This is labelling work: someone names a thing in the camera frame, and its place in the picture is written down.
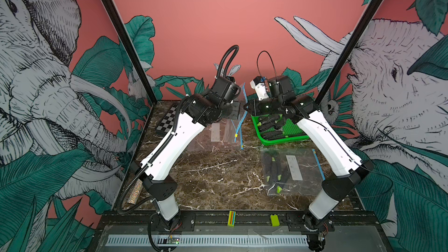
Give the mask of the clear zip bag blue zipper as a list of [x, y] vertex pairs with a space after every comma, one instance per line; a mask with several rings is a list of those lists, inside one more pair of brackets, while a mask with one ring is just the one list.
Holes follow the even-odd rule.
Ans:
[[281, 156], [283, 163], [285, 163], [285, 165], [288, 165], [290, 172], [289, 180], [283, 192], [281, 194], [274, 194], [272, 196], [318, 195], [318, 193], [322, 189], [324, 173], [314, 149], [263, 148], [260, 151], [260, 156], [263, 166], [263, 184], [267, 192], [264, 171], [265, 167], [263, 162], [263, 155], [266, 153], [274, 156]]

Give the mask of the black frame post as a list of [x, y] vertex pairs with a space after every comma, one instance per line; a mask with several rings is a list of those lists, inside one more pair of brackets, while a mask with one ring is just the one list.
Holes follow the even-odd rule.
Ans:
[[315, 98], [315, 101], [318, 105], [321, 104], [322, 100], [326, 96], [326, 93], [331, 88], [331, 85], [335, 81], [337, 75], [342, 70], [343, 66], [348, 60], [348, 57], [352, 53], [359, 39], [364, 35], [365, 30], [367, 29], [370, 21], [378, 11], [381, 6], [383, 0], [370, 0], [367, 4], [367, 7], [362, 14], [356, 28], [353, 30], [351, 37], [349, 38], [346, 46], [344, 47], [342, 53], [339, 55], [335, 65], [333, 66], [331, 72], [328, 75], [327, 80], [325, 81], [323, 87], [320, 89], [319, 94]]
[[128, 77], [131, 78], [132, 81], [139, 81], [143, 86], [145, 94], [149, 98], [150, 104], [156, 105], [158, 100], [148, 81], [148, 76], [142, 67], [137, 51], [131, 41], [131, 37], [128, 34], [115, 2], [113, 0], [101, 0], [101, 3], [105, 7], [107, 15], [118, 34], [120, 45], [124, 49], [124, 52], [133, 67], [132, 70], [129, 71]]

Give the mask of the left black frame post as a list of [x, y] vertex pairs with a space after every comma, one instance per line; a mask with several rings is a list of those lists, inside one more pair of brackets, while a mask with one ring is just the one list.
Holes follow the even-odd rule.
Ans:
[[149, 98], [150, 104], [156, 105], [158, 100], [148, 81], [148, 76], [142, 67], [137, 51], [131, 41], [131, 37], [128, 34], [115, 2], [113, 0], [101, 0], [101, 3], [105, 7], [107, 15], [118, 34], [120, 45], [124, 49], [124, 52], [133, 67], [132, 70], [129, 71], [128, 77], [131, 78], [132, 81], [139, 81], [143, 86], [145, 94]]

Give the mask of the green small block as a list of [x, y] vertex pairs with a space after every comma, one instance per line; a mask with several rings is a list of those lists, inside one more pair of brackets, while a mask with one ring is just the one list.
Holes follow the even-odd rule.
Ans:
[[271, 226], [272, 227], [279, 227], [280, 226], [280, 219], [277, 214], [270, 215], [271, 220]]

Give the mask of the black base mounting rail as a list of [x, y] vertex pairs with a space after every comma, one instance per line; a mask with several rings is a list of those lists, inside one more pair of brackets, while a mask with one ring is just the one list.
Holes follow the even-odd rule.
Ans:
[[[276, 215], [280, 226], [286, 226], [290, 232], [311, 234], [312, 231], [305, 227], [302, 211], [267, 211], [267, 210], [233, 210], [236, 212], [234, 228], [250, 226], [273, 227], [271, 216]], [[104, 230], [106, 226], [138, 226], [147, 228], [149, 219], [154, 210], [134, 211], [127, 215], [119, 215], [114, 211], [107, 211], [101, 217], [98, 230]], [[224, 226], [228, 227], [228, 219], [231, 210], [181, 210], [181, 232], [192, 232], [199, 226]]]

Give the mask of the white perforated rail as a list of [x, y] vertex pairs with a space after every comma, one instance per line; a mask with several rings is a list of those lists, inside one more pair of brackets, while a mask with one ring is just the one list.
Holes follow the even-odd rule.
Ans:
[[[305, 235], [207, 235], [177, 234], [155, 235], [152, 237], [158, 247], [307, 247]], [[111, 234], [107, 238], [106, 247], [149, 247], [151, 242], [147, 235]]]

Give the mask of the green plastic basket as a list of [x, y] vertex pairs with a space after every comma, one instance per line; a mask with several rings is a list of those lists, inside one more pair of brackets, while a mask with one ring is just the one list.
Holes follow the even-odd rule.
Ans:
[[[274, 127], [271, 127], [269, 129], [264, 129], [263, 127], [261, 127], [261, 129], [260, 129], [257, 126], [257, 124], [259, 123], [259, 117], [260, 116], [251, 116], [252, 122], [253, 122], [253, 125], [255, 128], [255, 133], [256, 133], [257, 137], [259, 138], [259, 140], [261, 141], [261, 143], [265, 146], [273, 146], [273, 145], [285, 144], [285, 143], [290, 143], [290, 142], [301, 142], [301, 141], [310, 140], [310, 137], [308, 135], [306, 135], [306, 133], [304, 131], [302, 131], [290, 119], [284, 118], [284, 119], [286, 119], [286, 124], [283, 127], [281, 127], [280, 129], [275, 129]], [[272, 140], [272, 141], [264, 140], [261, 137], [262, 133], [274, 131], [274, 130], [282, 130], [283, 133], [288, 137], [279, 139], [279, 140]]]

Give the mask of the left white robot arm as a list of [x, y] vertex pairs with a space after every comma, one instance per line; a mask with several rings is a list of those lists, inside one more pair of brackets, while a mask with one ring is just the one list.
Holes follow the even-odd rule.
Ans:
[[135, 178], [154, 200], [159, 215], [166, 221], [180, 215], [174, 192], [177, 183], [169, 176], [170, 170], [190, 142], [206, 127], [221, 119], [236, 120], [241, 92], [233, 77], [217, 77], [212, 88], [183, 98], [176, 107], [173, 126], [158, 146], [140, 163], [133, 163]]

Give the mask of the right black frame post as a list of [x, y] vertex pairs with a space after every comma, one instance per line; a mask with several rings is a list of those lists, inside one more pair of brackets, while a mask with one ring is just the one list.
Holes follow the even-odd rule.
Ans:
[[321, 104], [322, 100], [326, 96], [326, 93], [331, 88], [331, 85], [335, 81], [337, 75], [342, 70], [343, 66], [348, 60], [348, 57], [352, 53], [359, 39], [364, 35], [365, 30], [367, 29], [370, 21], [378, 11], [381, 6], [383, 0], [370, 0], [367, 4], [367, 7], [362, 14], [356, 28], [353, 30], [351, 37], [349, 38], [346, 46], [344, 47], [342, 53], [339, 55], [335, 65], [333, 66], [331, 72], [328, 75], [327, 80], [325, 81], [323, 87], [320, 89], [319, 94], [315, 98], [315, 101], [318, 105]]

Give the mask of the striped colour block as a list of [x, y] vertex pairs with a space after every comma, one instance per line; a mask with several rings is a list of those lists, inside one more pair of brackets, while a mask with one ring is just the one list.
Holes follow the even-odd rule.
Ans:
[[230, 227], [234, 227], [236, 223], [236, 212], [235, 211], [229, 211], [228, 219], [227, 219], [227, 225]]

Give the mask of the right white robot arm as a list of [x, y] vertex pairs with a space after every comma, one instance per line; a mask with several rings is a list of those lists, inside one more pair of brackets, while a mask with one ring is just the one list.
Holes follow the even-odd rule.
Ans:
[[252, 116], [280, 114], [290, 119], [309, 136], [329, 162], [333, 175], [322, 183], [322, 189], [309, 205], [304, 220], [315, 228], [370, 173], [374, 165], [363, 161], [337, 135], [312, 97], [296, 95], [287, 76], [264, 80], [255, 77], [250, 86], [256, 100], [244, 109]]

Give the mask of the eggplant in basket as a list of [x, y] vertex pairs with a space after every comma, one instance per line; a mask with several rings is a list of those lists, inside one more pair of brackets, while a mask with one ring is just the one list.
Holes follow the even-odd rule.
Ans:
[[262, 133], [261, 137], [264, 140], [272, 141], [272, 140], [279, 140], [279, 139], [287, 138], [288, 136], [286, 136], [282, 130], [274, 130], [274, 131]]
[[286, 119], [282, 117], [280, 114], [271, 114], [266, 116], [259, 117], [259, 123], [257, 126], [261, 129], [263, 127], [265, 130], [268, 130], [271, 127], [275, 129], [280, 129], [286, 124]]

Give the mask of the black white checkerboard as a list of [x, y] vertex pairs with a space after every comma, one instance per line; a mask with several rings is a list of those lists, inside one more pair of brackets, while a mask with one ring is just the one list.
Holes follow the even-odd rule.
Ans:
[[155, 127], [156, 135], [164, 137], [173, 127], [178, 102], [173, 103]]

